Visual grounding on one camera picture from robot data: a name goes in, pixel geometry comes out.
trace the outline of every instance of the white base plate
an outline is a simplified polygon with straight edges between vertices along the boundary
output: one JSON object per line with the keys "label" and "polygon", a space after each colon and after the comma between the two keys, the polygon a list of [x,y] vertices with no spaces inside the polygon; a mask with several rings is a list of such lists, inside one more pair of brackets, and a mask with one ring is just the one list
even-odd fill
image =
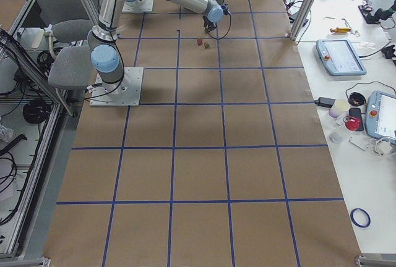
{"label": "white base plate", "polygon": [[[93,98],[89,104],[92,107],[138,106],[142,89],[143,71],[143,67],[125,67],[125,76],[121,87],[126,87],[126,90],[120,94],[110,93],[109,95]],[[101,82],[101,78],[98,75],[95,83]],[[92,97],[102,94],[105,94],[104,88],[94,88]]]}
{"label": "white base plate", "polygon": [[141,12],[153,12],[154,0],[144,0],[141,5],[128,6],[124,3],[123,12],[125,13],[141,13]]}

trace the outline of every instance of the white table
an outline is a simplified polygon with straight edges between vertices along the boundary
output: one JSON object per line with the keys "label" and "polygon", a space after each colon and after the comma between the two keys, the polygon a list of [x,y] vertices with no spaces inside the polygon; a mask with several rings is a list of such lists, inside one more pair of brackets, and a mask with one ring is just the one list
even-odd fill
{"label": "white table", "polygon": [[[396,87],[396,66],[391,60],[382,57],[381,53],[362,61],[368,73],[357,77],[332,77],[318,58],[315,47],[318,39],[348,38],[359,55],[373,53],[388,42],[380,27],[365,24],[357,8],[359,4],[360,0],[316,0],[312,6],[312,23],[299,43],[298,50],[315,99],[320,96],[345,99],[345,90],[358,82],[377,80]],[[354,30],[359,30],[361,36],[330,35],[328,31],[334,27],[331,23],[333,20],[324,19],[325,16],[346,18]],[[365,48],[361,45],[365,42],[374,43],[376,49]],[[358,85],[352,91],[358,91],[368,98],[374,90],[392,93],[391,89],[379,84]],[[396,253],[396,156],[390,159],[376,158],[347,140],[339,145],[332,143],[329,133],[335,128],[334,119],[328,115],[326,108],[318,107],[317,112],[346,207],[349,212],[353,208],[362,208],[371,217],[368,228],[353,226],[362,253]],[[364,132],[357,132],[354,137],[361,140],[364,135]]]}

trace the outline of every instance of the blue ring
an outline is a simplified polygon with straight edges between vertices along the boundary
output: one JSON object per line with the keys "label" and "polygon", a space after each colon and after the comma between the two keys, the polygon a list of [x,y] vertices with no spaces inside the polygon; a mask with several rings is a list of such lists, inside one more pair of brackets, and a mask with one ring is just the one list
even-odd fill
{"label": "blue ring", "polygon": [[[367,217],[367,224],[361,225],[361,224],[359,224],[358,222],[356,222],[356,220],[355,220],[355,218],[354,218],[353,216],[354,216],[355,212],[357,212],[357,211],[360,211],[361,213],[364,213],[364,215]],[[367,227],[370,226],[370,224],[371,224],[370,215],[368,214],[367,211],[362,210],[361,208],[355,208],[355,209],[353,209],[353,210],[351,211],[350,217],[351,217],[352,223],[353,223],[355,226],[358,226],[359,228],[367,228]]]}

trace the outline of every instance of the blue tablet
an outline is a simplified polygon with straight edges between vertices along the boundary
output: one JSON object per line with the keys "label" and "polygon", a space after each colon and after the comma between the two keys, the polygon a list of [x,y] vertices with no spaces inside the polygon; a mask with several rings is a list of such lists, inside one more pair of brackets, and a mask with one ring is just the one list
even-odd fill
{"label": "blue tablet", "polygon": [[365,75],[367,73],[349,40],[318,40],[316,49],[330,75]]}
{"label": "blue tablet", "polygon": [[366,131],[374,138],[390,137],[396,144],[396,96],[374,91],[367,102]]}

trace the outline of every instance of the yellow tool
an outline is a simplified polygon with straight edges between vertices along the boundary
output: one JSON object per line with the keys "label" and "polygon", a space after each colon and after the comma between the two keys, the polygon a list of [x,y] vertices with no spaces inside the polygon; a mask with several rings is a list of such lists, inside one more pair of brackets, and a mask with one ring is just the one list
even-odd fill
{"label": "yellow tool", "polygon": [[352,29],[351,27],[345,27],[345,28],[330,28],[331,33],[339,34],[339,33],[348,33],[351,32]]}

